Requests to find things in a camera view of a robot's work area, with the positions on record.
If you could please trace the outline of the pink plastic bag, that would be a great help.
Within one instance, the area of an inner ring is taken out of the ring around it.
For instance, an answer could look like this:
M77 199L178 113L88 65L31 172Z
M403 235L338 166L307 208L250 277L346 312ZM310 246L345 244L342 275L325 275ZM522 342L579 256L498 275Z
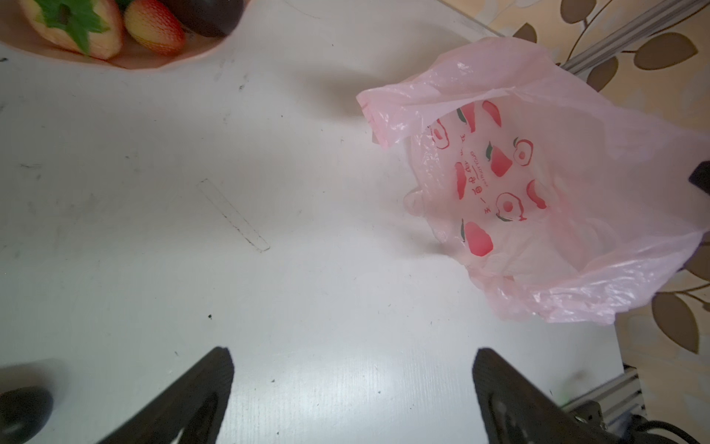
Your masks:
M613 105L537 44L486 38L357 100L379 145L408 145L410 212L506 318L610 324L709 229L708 136Z

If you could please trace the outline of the dark purple fruit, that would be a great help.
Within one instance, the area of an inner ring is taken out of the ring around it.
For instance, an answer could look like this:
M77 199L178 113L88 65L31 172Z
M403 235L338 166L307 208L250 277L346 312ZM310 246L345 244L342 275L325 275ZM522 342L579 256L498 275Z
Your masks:
M162 3L189 30L204 37L227 37L238 26L244 0L163 0Z

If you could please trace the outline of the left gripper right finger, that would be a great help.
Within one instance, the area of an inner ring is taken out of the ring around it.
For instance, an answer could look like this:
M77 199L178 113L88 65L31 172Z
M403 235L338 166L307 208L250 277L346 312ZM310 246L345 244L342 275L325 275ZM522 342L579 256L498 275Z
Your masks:
M490 443L616 441L608 432L564 412L490 348L477 352L471 373Z

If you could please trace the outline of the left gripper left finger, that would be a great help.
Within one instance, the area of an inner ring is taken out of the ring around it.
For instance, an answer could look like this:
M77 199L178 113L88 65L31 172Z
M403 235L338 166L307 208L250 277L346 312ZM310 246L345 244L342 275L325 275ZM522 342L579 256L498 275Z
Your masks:
M234 364L215 347L103 443L215 443L225 417Z

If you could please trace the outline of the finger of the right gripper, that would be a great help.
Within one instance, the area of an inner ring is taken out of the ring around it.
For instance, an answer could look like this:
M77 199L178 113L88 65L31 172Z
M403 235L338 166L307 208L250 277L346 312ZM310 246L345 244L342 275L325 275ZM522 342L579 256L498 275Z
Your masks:
M705 194L710 194L710 161L701 162L689 177L689 183Z

